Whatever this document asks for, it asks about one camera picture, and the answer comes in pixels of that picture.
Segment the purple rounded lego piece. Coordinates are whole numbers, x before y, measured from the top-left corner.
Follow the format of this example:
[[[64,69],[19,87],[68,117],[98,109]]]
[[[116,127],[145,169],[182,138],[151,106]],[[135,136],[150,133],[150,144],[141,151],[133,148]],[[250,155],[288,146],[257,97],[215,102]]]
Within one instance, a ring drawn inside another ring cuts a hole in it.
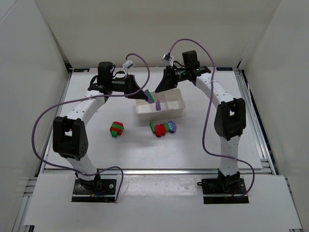
[[[155,102],[155,107],[156,107],[156,110],[157,110],[157,111],[160,111],[160,110],[161,110],[160,101],[156,101],[156,102]]]

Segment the red green lego stack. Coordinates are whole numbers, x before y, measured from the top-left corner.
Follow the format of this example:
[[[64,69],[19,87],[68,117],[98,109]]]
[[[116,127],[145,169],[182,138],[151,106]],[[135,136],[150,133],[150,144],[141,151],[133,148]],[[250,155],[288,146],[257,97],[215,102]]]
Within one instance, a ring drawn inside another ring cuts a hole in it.
[[[124,130],[123,123],[115,121],[112,123],[110,127],[111,136],[117,138],[118,136],[122,135],[123,130]]]

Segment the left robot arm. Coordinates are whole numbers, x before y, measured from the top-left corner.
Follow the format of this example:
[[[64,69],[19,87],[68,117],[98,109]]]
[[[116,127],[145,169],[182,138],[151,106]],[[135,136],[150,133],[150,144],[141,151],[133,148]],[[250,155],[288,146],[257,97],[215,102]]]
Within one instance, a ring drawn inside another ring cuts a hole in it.
[[[53,151],[66,159],[75,170],[77,178],[83,181],[93,182],[98,175],[97,168],[87,155],[86,135],[86,126],[95,112],[113,92],[121,92],[129,99],[148,99],[134,75],[128,74],[134,65],[133,61],[128,60],[121,71],[124,77],[116,77],[113,63],[100,62],[98,74],[91,79],[85,100],[80,101],[67,115],[58,116],[53,121]]]

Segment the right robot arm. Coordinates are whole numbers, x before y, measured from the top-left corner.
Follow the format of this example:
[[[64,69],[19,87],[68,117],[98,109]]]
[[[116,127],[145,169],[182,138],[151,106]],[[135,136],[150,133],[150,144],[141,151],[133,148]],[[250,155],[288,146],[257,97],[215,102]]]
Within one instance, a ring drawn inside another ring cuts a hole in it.
[[[163,56],[169,64],[164,69],[161,82],[155,92],[176,88],[181,81],[188,80],[199,88],[216,108],[214,129],[220,138],[221,153],[216,179],[203,179],[199,185],[205,194],[239,194],[240,172],[238,168],[238,146],[246,127],[246,106],[242,98],[234,98],[213,78],[212,71],[201,66],[195,50],[182,54],[183,65],[175,62],[170,53]]]

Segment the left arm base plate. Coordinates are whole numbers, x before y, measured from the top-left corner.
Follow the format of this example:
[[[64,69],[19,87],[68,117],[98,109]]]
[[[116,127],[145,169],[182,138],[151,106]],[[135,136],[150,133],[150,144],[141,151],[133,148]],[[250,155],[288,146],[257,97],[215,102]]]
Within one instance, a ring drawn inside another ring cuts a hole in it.
[[[116,179],[95,177],[92,181],[75,179],[71,201],[74,203],[114,203]]]

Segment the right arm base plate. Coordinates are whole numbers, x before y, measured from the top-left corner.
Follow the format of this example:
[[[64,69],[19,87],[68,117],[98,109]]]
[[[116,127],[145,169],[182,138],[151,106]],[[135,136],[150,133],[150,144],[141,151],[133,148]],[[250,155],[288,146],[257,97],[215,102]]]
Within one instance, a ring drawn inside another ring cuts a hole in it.
[[[201,179],[197,182],[197,186],[202,187],[204,204],[247,204],[249,198],[247,195],[242,196],[246,192],[244,179],[223,189],[218,179]]]

